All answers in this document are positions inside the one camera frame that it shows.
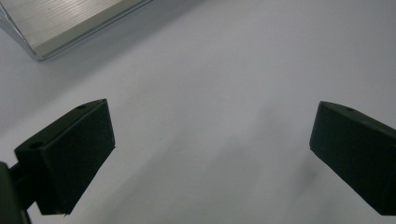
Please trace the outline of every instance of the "white surface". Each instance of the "white surface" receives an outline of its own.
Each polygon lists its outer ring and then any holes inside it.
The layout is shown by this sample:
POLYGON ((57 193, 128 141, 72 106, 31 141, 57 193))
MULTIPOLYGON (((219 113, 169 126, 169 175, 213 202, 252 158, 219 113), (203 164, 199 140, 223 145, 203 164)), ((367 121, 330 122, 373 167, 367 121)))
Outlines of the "white surface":
POLYGON ((154 1, 44 63, 0 32, 0 157, 106 97, 117 148, 71 216, 34 223, 396 223, 308 146, 320 100, 396 128, 395 10, 154 1))
POLYGON ((32 50, 54 51, 142 0, 2 0, 32 50))

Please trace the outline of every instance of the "white table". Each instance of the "white table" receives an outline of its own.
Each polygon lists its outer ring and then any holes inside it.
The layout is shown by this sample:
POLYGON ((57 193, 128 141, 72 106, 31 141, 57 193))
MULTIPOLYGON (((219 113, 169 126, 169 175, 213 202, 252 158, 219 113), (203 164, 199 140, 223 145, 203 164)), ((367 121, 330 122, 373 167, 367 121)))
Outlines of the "white table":
POLYGON ((396 223, 309 150, 318 102, 396 128, 391 0, 154 1, 38 63, 0 32, 0 158, 107 98, 117 148, 34 223, 396 223))

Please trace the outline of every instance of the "screw hole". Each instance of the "screw hole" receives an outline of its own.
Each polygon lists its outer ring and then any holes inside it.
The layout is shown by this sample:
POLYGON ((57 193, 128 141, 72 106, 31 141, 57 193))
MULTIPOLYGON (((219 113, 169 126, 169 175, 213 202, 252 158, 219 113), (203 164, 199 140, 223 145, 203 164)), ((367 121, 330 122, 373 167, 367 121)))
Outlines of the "screw hole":
POLYGON ((35 143, 33 143, 32 145, 30 145, 29 148, 35 149, 35 148, 39 148, 39 147, 41 147, 41 146, 43 146, 43 145, 44 145, 43 142, 35 142, 35 143))

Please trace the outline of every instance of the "hole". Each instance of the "hole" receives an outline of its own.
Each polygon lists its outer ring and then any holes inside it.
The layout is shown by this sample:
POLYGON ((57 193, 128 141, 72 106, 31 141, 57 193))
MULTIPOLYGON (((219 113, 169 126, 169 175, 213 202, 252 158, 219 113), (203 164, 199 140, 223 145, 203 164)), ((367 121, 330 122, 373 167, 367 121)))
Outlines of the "hole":
POLYGON ((39 148, 39 147, 41 147, 41 146, 43 146, 43 145, 44 145, 43 142, 35 142, 35 143, 33 143, 32 145, 30 145, 29 148, 35 149, 35 148, 39 148))

